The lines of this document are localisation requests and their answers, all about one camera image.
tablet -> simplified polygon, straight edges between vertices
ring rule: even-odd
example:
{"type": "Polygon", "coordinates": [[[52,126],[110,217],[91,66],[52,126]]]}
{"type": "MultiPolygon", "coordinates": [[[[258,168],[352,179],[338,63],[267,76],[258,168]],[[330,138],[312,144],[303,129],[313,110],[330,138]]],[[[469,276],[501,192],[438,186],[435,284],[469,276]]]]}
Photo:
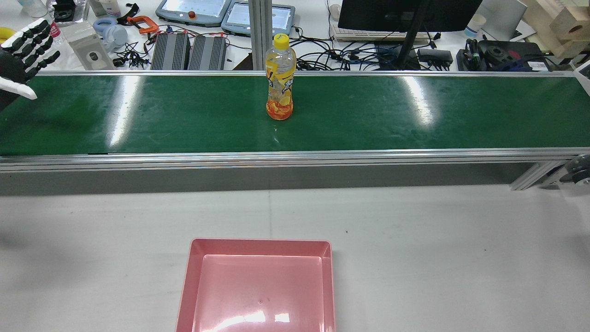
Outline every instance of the tablet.
{"type": "Polygon", "coordinates": [[[219,27],[230,2],[230,0],[163,0],[156,9],[156,15],[169,22],[219,27]],[[189,17],[190,11],[195,12],[195,17],[189,17]]]}
{"type": "MultiPolygon", "coordinates": [[[[289,35],[295,7],[287,5],[273,5],[273,35],[283,33],[289,35]]],[[[221,28],[236,35],[250,35],[250,12],[248,1],[232,0],[227,14],[221,23],[221,28]]]]}

pink tray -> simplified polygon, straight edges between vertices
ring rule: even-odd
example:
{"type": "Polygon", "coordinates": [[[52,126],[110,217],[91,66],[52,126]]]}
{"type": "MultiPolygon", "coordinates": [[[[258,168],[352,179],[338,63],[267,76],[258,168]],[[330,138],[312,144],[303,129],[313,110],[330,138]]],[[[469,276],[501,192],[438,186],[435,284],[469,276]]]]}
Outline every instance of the pink tray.
{"type": "Polygon", "coordinates": [[[326,241],[195,239],[176,332],[335,332],[326,241]]]}

computer monitor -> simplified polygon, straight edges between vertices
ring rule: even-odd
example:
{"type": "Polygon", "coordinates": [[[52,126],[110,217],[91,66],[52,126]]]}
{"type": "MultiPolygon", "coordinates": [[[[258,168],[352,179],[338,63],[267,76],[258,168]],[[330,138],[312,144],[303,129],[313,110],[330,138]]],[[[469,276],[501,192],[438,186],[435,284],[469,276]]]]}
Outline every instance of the computer monitor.
{"type": "MultiPolygon", "coordinates": [[[[343,0],[338,27],[406,32],[421,1],[343,0]]],[[[482,0],[432,0],[420,31],[462,31],[482,0]]]]}

orange clamp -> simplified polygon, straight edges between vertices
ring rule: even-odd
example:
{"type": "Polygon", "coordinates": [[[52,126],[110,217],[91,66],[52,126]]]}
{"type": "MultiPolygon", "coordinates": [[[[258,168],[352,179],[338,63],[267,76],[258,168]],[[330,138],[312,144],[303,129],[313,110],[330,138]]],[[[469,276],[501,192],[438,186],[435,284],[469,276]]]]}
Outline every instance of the orange clamp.
{"type": "Polygon", "coordinates": [[[139,29],[140,34],[150,34],[152,32],[156,32],[160,30],[160,27],[149,17],[147,16],[135,16],[135,17],[127,17],[127,22],[135,25],[139,29]],[[145,22],[149,25],[147,28],[142,28],[139,26],[139,23],[145,22]]]}

banana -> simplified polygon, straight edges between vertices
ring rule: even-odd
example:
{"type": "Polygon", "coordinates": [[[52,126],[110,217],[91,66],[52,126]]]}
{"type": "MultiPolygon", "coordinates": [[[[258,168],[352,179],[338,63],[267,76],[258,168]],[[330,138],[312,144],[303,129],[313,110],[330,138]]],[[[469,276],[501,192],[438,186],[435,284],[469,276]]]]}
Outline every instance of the banana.
{"type": "Polygon", "coordinates": [[[8,38],[12,37],[16,31],[6,27],[0,27],[0,44],[4,43],[8,38]]]}

